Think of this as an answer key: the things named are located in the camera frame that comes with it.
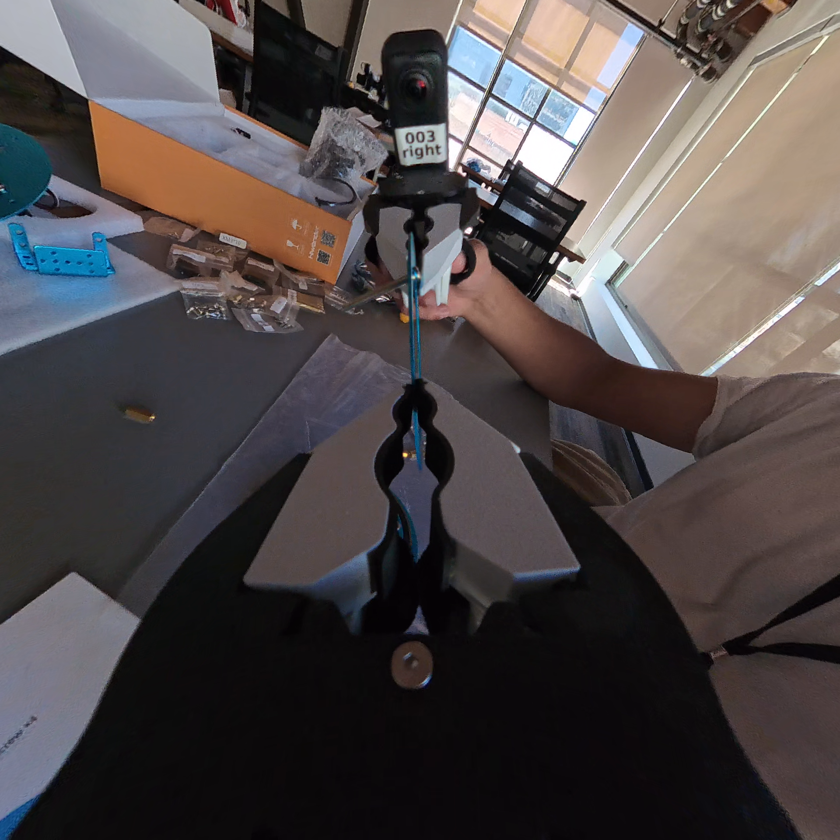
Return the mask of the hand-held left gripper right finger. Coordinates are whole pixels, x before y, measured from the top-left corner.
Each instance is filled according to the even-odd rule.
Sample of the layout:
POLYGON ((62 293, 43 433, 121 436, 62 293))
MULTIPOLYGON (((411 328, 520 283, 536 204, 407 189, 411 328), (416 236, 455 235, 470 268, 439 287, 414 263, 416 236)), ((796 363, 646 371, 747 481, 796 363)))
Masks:
POLYGON ((420 559, 428 623, 480 623, 495 603, 576 578, 581 565, 512 441, 431 382, 420 426, 437 481, 420 559))

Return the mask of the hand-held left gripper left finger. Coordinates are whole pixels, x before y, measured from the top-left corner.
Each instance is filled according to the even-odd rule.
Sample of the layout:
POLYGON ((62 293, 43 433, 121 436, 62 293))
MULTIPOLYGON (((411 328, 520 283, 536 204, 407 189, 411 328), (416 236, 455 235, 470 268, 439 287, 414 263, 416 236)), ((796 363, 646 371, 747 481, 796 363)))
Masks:
POLYGON ((353 633, 414 624, 417 535, 391 490, 410 419, 405 386, 311 451, 245 573, 247 587, 329 602, 353 633))

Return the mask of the teal metal ring plate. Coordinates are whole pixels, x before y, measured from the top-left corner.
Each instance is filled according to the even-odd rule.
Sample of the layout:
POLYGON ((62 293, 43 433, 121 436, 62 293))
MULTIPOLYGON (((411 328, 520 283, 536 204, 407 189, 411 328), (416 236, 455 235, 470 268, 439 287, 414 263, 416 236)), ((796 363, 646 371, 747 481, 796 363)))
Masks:
MULTIPOLYGON (((421 351, 421 330, 420 330, 420 314, 419 314, 419 298, 420 288, 422 285, 422 253, 417 244, 416 226, 413 223, 409 224, 409 233, 407 239, 407 254, 406 254, 406 289, 408 296, 408 323, 410 329, 409 336, 409 361, 411 364, 411 385, 417 388, 423 379, 422 368, 422 351, 421 351)), ((412 433, 414 442, 414 455, 417 471, 424 469, 424 432, 418 420, 417 409, 413 407, 412 412, 412 433)), ((417 562, 421 556, 419 540, 417 538, 417 529, 415 527, 413 516, 406 501, 402 498, 397 499, 400 504, 402 517, 402 533, 407 537, 410 543, 411 554, 413 562, 417 562)))

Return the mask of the person's right forearm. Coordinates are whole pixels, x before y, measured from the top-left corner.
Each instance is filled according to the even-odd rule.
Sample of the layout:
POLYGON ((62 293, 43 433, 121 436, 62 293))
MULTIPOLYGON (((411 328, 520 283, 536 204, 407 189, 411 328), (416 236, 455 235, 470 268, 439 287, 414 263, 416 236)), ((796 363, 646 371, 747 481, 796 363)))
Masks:
POLYGON ((494 270, 493 288, 465 320, 552 403, 689 453, 711 414, 716 379, 619 360, 552 318, 494 270))

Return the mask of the black chair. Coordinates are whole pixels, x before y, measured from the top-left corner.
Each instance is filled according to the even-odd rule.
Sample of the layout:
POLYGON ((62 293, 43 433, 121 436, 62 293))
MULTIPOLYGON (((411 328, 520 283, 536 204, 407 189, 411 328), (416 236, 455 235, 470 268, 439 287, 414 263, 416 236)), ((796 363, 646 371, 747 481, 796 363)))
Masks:
POLYGON ((536 301, 561 261, 585 262, 568 238, 585 201, 515 161, 505 163, 493 186, 494 199, 482 204, 476 236, 487 247, 491 264, 536 301))

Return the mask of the large glass window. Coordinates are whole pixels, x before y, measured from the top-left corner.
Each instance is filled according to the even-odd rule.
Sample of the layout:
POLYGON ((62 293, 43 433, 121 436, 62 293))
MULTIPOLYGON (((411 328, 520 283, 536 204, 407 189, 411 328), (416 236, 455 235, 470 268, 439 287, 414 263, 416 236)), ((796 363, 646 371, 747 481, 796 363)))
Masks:
POLYGON ((522 163, 559 184, 645 39, 621 18, 596 19, 551 82, 458 24, 449 43, 450 166, 500 180, 505 164, 522 163))

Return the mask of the clear plastic bag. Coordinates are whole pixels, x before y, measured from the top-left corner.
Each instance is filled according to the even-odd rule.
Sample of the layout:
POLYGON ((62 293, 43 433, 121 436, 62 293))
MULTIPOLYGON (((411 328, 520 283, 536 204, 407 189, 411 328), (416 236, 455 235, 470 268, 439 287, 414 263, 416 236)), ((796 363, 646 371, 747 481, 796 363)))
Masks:
POLYGON ((231 512, 290 459, 402 390, 407 378, 406 368, 328 336, 131 574, 118 603, 137 617, 146 614, 174 572, 231 512))

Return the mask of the black monitor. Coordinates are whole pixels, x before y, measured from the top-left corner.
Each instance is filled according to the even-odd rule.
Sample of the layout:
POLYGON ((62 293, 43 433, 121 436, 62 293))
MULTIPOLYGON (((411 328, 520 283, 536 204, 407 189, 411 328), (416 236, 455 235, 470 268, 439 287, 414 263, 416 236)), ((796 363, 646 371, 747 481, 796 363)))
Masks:
POLYGON ((256 2, 253 55, 248 116, 309 146, 322 110, 340 103, 347 52, 256 2))

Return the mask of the pile of small hardware bags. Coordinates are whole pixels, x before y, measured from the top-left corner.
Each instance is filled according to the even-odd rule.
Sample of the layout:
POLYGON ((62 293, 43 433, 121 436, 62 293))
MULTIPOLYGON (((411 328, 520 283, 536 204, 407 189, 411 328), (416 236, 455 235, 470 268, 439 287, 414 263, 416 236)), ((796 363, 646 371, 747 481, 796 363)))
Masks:
POLYGON ((281 264, 230 234, 211 234, 184 222, 147 215, 144 230, 170 240, 166 268, 192 320, 237 321, 259 334, 301 331, 301 312, 323 315, 350 306, 355 298, 314 275, 281 264))

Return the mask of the orange cardboard box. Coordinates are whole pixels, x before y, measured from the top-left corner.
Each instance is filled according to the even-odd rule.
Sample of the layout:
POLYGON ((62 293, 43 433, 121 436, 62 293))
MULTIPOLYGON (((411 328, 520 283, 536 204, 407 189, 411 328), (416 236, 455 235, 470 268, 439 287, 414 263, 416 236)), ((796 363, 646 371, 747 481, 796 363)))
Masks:
POLYGON ((87 100, 106 190, 336 282, 373 183, 305 177, 300 143, 227 108, 180 4, 2 2, 1 43, 87 100))

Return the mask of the white foam block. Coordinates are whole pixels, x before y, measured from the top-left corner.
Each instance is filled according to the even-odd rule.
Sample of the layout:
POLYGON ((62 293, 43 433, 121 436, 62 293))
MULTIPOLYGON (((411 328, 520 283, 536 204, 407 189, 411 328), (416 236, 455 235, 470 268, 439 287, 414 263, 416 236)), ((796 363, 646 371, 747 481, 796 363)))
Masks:
POLYGON ((18 217, 34 245, 88 247, 92 234, 106 239, 140 233, 141 216, 53 175, 48 184, 51 195, 44 195, 29 208, 30 215, 18 217))

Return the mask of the assembly guide sheet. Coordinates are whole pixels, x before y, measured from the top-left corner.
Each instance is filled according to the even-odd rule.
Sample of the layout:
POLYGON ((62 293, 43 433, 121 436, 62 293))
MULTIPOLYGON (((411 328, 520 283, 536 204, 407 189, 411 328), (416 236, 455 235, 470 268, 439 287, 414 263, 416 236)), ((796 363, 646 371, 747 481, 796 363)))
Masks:
POLYGON ((1 838, 76 747, 139 623, 70 573, 1 625, 1 838))

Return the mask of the grey ceiling pipes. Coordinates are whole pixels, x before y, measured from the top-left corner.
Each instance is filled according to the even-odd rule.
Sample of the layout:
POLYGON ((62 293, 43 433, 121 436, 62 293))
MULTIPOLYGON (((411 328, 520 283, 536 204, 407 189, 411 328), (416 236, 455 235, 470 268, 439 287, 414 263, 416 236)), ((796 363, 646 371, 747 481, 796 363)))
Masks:
POLYGON ((691 1, 675 27, 673 53, 699 79, 722 76, 748 42, 796 1, 691 1))

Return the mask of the teal round metal disc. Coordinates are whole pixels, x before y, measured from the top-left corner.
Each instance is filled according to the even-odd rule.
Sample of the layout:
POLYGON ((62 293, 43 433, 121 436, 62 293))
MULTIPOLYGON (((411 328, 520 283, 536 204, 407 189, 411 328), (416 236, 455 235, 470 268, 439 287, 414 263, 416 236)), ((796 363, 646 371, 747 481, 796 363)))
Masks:
POLYGON ((47 192, 52 167, 30 135, 1 125, 1 221, 28 210, 47 192))

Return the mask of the blue metal U bracket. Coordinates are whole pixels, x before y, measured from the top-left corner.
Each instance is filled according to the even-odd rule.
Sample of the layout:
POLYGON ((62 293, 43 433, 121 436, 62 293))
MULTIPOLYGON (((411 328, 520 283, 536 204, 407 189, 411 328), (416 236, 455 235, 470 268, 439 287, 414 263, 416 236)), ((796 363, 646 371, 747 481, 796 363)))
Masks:
POLYGON ((18 264, 26 271, 58 277, 111 277, 116 273, 103 233, 93 232, 88 248, 31 245, 25 227, 7 223, 18 264))

